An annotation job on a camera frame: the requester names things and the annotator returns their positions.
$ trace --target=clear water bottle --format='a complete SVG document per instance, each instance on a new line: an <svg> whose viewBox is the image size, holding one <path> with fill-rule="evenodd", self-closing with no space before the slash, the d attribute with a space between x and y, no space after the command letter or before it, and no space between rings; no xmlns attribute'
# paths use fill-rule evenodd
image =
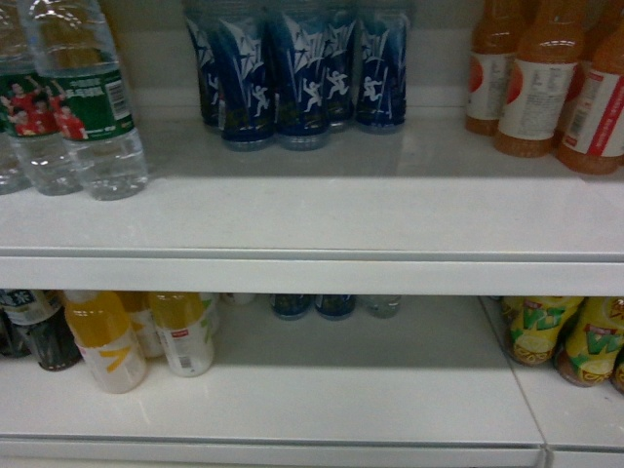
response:
<svg viewBox="0 0 624 468"><path fill-rule="evenodd" d="M0 117L21 167L44 195L81 190L48 99L35 72L15 1L0 0Z"/></svg>
<svg viewBox="0 0 624 468"><path fill-rule="evenodd" d="M119 60L96 0L19 2L19 16L80 182L97 200L147 184L147 165Z"/></svg>

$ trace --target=white shelf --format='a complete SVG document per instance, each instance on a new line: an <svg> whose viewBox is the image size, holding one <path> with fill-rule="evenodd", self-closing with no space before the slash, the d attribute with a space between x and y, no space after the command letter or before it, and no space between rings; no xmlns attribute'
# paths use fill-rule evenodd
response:
<svg viewBox="0 0 624 468"><path fill-rule="evenodd" d="M280 321L259 296L240 310L222 306L221 317L206 374L179 378L161 359L125 395L100 392L83 364L48 373L4 360L0 452L412 468L534 466L540 457L539 432L475 297L406 297L393 320L358 309L335 323L314 311Z"/></svg>
<svg viewBox="0 0 624 468"><path fill-rule="evenodd" d="M0 197L5 288L269 293L621 293L624 171L522 160L457 118L321 151L222 147L194 120L141 126L135 197Z"/></svg>

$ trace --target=bottle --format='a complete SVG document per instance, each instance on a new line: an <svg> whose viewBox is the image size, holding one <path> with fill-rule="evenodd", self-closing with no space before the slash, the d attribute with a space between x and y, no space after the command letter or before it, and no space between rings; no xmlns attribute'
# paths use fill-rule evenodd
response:
<svg viewBox="0 0 624 468"><path fill-rule="evenodd" d="M397 315L401 308L400 295L360 295L359 300L367 311L378 319L390 319Z"/></svg>
<svg viewBox="0 0 624 468"><path fill-rule="evenodd" d="M35 189L65 195L82 189L50 107L49 83L37 75L17 2L0 1L0 119Z"/></svg>
<svg viewBox="0 0 624 468"><path fill-rule="evenodd" d="M199 293L150 292L148 296L170 370L180 377L206 372L215 349Z"/></svg>
<svg viewBox="0 0 624 468"><path fill-rule="evenodd" d="M466 130L486 136L496 133L525 29L519 0L486 0L483 16L472 33Z"/></svg>
<svg viewBox="0 0 624 468"><path fill-rule="evenodd" d="M543 0L523 35L494 147L535 158L548 154L583 49L586 0Z"/></svg>
<svg viewBox="0 0 624 468"><path fill-rule="evenodd" d="M583 174L614 173L624 155L624 23L599 46L557 151Z"/></svg>
<svg viewBox="0 0 624 468"><path fill-rule="evenodd" d="M567 126L572 121L578 97L589 75L596 50L608 36L617 30L623 15L624 0L610 0L604 7L599 21L585 33L583 52L579 57L579 66L576 67L572 83L565 98L564 109L555 130L553 147L558 147L561 144L566 134Z"/></svg>
<svg viewBox="0 0 624 468"><path fill-rule="evenodd" d="M53 105L77 175L96 200L118 200L147 183L115 46L97 0L19 2L40 75L52 82Z"/></svg>
<svg viewBox="0 0 624 468"><path fill-rule="evenodd" d="M537 366L553 357L559 333L585 297L529 296L505 333L505 350L516 362Z"/></svg>
<svg viewBox="0 0 624 468"><path fill-rule="evenodd" d="M154 317L147 303L147 294L138 291L115 292L130 317L138 344L146 358L157 358L165 352L154 325Z"/></svg>
<svg viewBox="0 0 624 468"><path fill-rule="evenodd" d="M574 385L598 385L610 378L623 346L624 297L589 297L557 350L555 366Z"/></svg>
<svg viewBox="0 0 624 468"><path fill-rule="evenodd" d="M17 192L30 186L23 174L20 161L13 152L9 137L4 131L4 123L0 120L0 195Z"/></svg>
<svg viewBox="0 0 624 468"><path fill-rule="evenodd" d="M321 317L328 320L344 320L355 309L356 296L350 294L318 294L314 306Z"/></svg>
<svg viewBox="0 0 624 468"><path fill-rule="evenodd" d="M0 290L0 305L41 369L62 371L80 361L56 291Z"/></svg>
<svg viewBox="0 0 624 468"><path fill-rule="evenodd" d="M99 387L126 393L147 365L121 300L114 292L65 291L65 319Z"/></svg>
<svg viewBox="0 0 624 468"><path fill-rule="evenodd" d="M406 119L410 2L362 0L362 73L356 104L360 130L394 134Z"/></svg>

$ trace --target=plastic bottle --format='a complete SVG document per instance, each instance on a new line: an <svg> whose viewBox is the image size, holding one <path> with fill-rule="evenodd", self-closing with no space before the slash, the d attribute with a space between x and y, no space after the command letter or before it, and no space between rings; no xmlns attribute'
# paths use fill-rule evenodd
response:
<svg viewBox="0 0 624 468"><path fill-rule="evenodd" d="M486 136L496 133L518 43L526 29L519 0L486 0L472 33L466 130Z"/></svg>
<svg viewBox="0 0 624 468"><path fill-rule="evenodd" d="M523 35L494 137L497 150L534 158L549 153L574 68L583 50L586 0L543 0Z"/></svg>
<svg viewBox="0 0 624 468"><path fill-rule="evenodd" d="M624 23L599 46L557 151L583 174L614 173L624 155Z"/></svg>
<svg viewBox="0 0 624 468"><path fill-rule="evenodd" d="M147 365L121 300L114 292L65 291L65 319L99 387L132 390Z"/></svg>
<svg viewBox="0 0 624 468"><path fill-rule="evenodd" d="M624 346L624 297L589 297L555 356L559 374L580 387L611 377Z"/></svg>
<svg viewBox="0 0 624 468"><path fill-rule="evenodd" d="M48 82L35 72L16 1L0 0L0 117L21 168L44 195L81 190L50 109Z"/></svg>
<svg viewBox="0 0 624 468"><path fill-rule="evenodd" d="M553 357L565 323L572 318L585 297L529 296L520 313L509 324L505 350L516 362L538 366Z"/></svg>
<svg viewBox="0 0 624 468"><path fill-rule="evenodd" d="M146 358L162 356L165 351L147 303L147 294L138 291L117 291L116 294L130 317L143 356Z"/></svg>
<svg viewBox="0 0 624 468"><path fill-rule="evenodd" d="M0 195L17 192L30 186L23 174L20 161L13 152L9 137L4 131L4 123L0 120Z"/></svg>
<svg viewBox="0 0 624 468"><path fill-rule="evenodd" d="M194 377L213 363L210 321L198 292L150 292L149 305L170 370Z"/></svg>
<svg viewBox="0 0 624 468"><path fill-rule="evenodd" d="M82 185L97 200L138 193L147 166L98 2L28 0L19 15L37 71L53 80L58 125Z"/></svg>

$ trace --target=bottle label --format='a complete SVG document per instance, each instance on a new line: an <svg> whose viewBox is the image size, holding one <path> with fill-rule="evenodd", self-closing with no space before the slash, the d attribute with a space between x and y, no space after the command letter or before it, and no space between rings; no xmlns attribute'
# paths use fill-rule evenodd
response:
<svg viewBox="0 0 624 468"><path fill-rule="evenodd" d="M624 154L624 76L592 69L585 82L564 145L591 156Z"/></svg>
<svg viewBox="0 0 624 468"><path fill-rule="evenodd" d="M140 349L146 358L155 358L163 354L163 346L154 325L154 317L150 309L128 314L133 324Z"/></svg>
<svg viewBox="0 0 624 468"><path fill-rule="evenodd" d="M575 67L576 63L533 63L516 59L498 130L514 138L551 138Z"/></svg>
<svg viewBox="0 0 624 468"><path fill-rule="evenodd" d="M515 54L474 54L466 114L478 120L498 120L505 104Z"/></svg>
<svg viewBox="0 0 624 468"><path fill-rule="evenodd" d="M59 131L50 83L30 73L0 76L0 118L11 137L39 137Z"/></svg>
<svg viewBox="0 0 624 468"><path fill-rule="evenodd" d="M405 122L409 25L404 14L362 14L362 78L356 119L363 125L394 127Z"/></svg>
<svg viewBox="0 0 624 468"><path fill-rule="evenodd" d="M132 328L100 348L86 348L78 343L80 354L96 382L109 393L124 393L145 376L147 365Z"/></svg>
<svg viewBox="0 0 624 468"><path fill-rule="evenodd" d="M565 351L581 381L608 379L618 352L624 346L624 298L590 297Z"/></svg>
<svg viewBox="0 0 624 468"><path fill-rule="evenodd" d="M54 291L0 290L0 305L15 325L33 325L49 319L61 308Z"/></svg>
<svg viewBox="0 0 624 468"><path fill-rule="evenodd" d="M294 19L282 13L270 22L280 94L278 129L290 136L323 133L330 125L324 100L325 18Z"/></svg>
<svg viewBox="0 0 624 468"><path fill-rule="evenodd" d="M185 329L170 330L158 326L156 329L174 373L199 375L211 366L215 351L206 311L197 322Z"/></svg>
<svg viewBox="0 0 624 468"><path fill-rule="evenodd" d="M119 70L51 80L50 102L65 139L94 141L119 137L135 127Z"/></svg>

